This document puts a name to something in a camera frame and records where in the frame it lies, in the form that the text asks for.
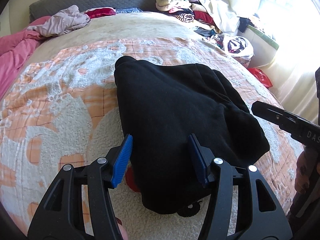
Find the right hand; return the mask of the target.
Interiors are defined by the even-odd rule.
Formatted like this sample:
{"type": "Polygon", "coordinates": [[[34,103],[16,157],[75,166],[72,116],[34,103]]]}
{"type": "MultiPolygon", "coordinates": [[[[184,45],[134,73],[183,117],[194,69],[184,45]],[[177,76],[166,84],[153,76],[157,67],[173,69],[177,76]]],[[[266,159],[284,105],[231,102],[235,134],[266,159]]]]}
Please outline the right hand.
{"type": "Polygon", "coordinates": [[[295,178],[295,190],[297,193],[305,194],[309,188],[310,172],[313,171],[313,164],[308,165],[311,161],[311,157],[315,155],[315,151],[309,148],[305,148],[297,159],[296,178],[295,178]]]}

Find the left hand red nails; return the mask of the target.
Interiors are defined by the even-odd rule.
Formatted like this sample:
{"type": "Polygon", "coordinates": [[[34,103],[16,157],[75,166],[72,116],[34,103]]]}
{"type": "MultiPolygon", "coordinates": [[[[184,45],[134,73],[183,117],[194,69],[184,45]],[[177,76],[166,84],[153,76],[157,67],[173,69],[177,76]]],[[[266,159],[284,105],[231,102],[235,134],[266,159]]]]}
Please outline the left hand red nails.
{"type": "Polygon", "coordinates": [[[117,221],[118,228],[120,230],[120,233],[121,233],[121,236],[122,236],[123,240],[128,240],[129,237],[127,235],[127,231],[123,227],[122,221],[119,218],[116,218],[116,221],[117,221]]]}

